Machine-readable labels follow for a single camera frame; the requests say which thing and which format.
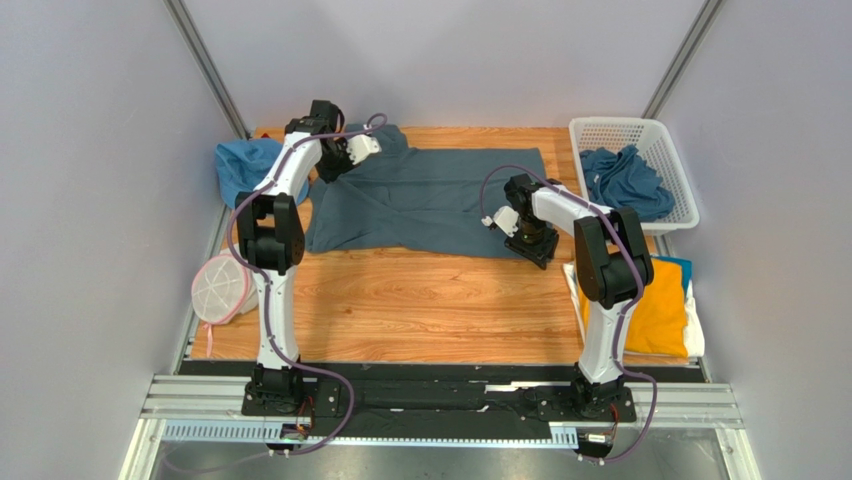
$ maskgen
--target basket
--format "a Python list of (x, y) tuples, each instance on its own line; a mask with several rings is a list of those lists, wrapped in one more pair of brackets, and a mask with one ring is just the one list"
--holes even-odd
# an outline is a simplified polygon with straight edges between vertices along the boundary
[(692, 228), (698, 224), (698, 208), (695, 198), (683, 172), (680, 157), (672, 143), (665, 125), (656, 120), (644, 118), (586, 117), (571, 120), (568, 126), (571, 132), (571, 146), (574, 149), (574, 166), (583, 198), (589, 198), (580, 152), (604, 147), (618, 152), (627, 145), (636, 145), (639, 155), (648, 166), (657, 171), (663, 179), (662, 186), (672, 192), (675, 206), (665, 218), (655, 222), (643, 222), (642, 230), (646, 235), (665, 233)]

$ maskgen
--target white wall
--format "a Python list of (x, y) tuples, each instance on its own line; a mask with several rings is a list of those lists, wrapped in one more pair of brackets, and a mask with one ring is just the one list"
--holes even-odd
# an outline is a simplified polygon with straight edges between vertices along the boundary
[(639, 116), (702, 0), (187, 0), (250, 128), (313, 98), (351, 120), (567, 126)]
[(850, 18), (727, 2), (661, 115), (700, 196), (674, 245), (766, 479), (852, 470)]
[(115, 478), (232, 138), (160, 0), (3, 3), (0, 470)]

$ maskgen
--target wooden surface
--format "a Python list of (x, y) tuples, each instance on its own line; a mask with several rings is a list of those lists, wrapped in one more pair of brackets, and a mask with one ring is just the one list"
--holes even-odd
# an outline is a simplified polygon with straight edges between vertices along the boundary
[[(549, 177), (579, 192), (567, 129), (403, 128), (419, 148), (538, 148)], [(259, 129), (281, 140), (282, 129)], [(310, 224), (311, 203), (299, 206)], [(295, 284), (296, 338), (306, 361), (573, 363), (583, 349), (561, 265), (574, 244), (560, 235), (546, 271), (527, 260), (483, 259), (405, 248), (305, 252)], [(213, 358), (254, 359), (257, 310), (214, 329)], [(199, 326), (192, 358), (205, 358)], [(628, 363), (684, 359), (628, 356)]]

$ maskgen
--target yellow towel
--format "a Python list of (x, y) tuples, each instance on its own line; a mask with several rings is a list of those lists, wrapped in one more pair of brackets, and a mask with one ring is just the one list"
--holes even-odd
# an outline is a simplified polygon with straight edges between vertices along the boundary
[[(651, 259), (654, 281), (645, 287), (645, 295), (636, 306), (627, 330), (625, 350), (636, 353), (655, 353), (686, 357), (683, 345), (683, 328), (686, 326), (686, 309), (683, 306), (682, 270), (680, 265)], [(583, 324), (589, 330), (589, 299), (580, 297)]]

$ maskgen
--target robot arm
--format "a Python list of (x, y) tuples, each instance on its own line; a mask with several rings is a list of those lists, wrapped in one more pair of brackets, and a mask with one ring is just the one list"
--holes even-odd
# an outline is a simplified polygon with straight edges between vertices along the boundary
[[(617, 395), (623, 387), (622, 373), (616, 362), (621, 361), (624, 352), (624, 333), (633, 309), (625, 315), (615, 350), (613, 342), (618, 316), (637, 295), (638, 289), (623, 255), (608, 251), (608, 242), (612, 239), (601, 219), (588, 207), (571, 200), (565, 187), (556, 185), (555, 188), (533, 182), (528, 175), (512, 177), (504, 187), (511, 207), (502, 207), (493, 220), (486, 219), (484, 223), (492, 229), (503, 230), (508, 236), (505, 245), (542, 269), (553, 259), (559, 241), (558, 233), (548, 222), (574, 236), (577, 280), (583, 293), (593, 302), (583, 354), (577, 364), (585, 379), (579, 390), (589, 394), (582, 396), (598, 399), (592, 404), (578, 399), (591, 416), (609, 405), (610, 395)], [(598, 208), (615, 226), (644, 284), (650, 284), (654, 273), (636, 212), (631, 208)]]
[[(237, 218), (240, 255), (264, 272), (252, 272), (261, 305), (267, 301), (264, 274), (270, 283), (269, 309), (258, 311), (260, 350), (257, 365), (246, 387), (247, 397), (263, 409), (286, 412), (298, 408), (303, 401), (301, 371), (290, 369), (271, 344), (274, 340), (288, 359), (299, 360), (293, 325), (293, 285), (305, 251), (305, 233), (295, 196), (308, 180), (312, 168), (317, 168), (321, 179), (333, 182), (381, 150), (378, 141), (367, 135), (356, 135), (348, 141), (343, 137), (334, 138), (334, 135), (307, 140), (315, 135), (333, 134), (338, 119), (342, 123), (342, 118), (337, 106), (315, 100), (310, 115), (293, 119), (285, 130), (287, 136), (281, 154), (255, 191), (270, 182), (274, 182), (273, 186), (256, 196)], [(240, 193), (237, 203), (242, 204), (250, 196), (251, 192)], [(274, 219), (274, 226), (260, 225), (258, 220), (269, 215)]]

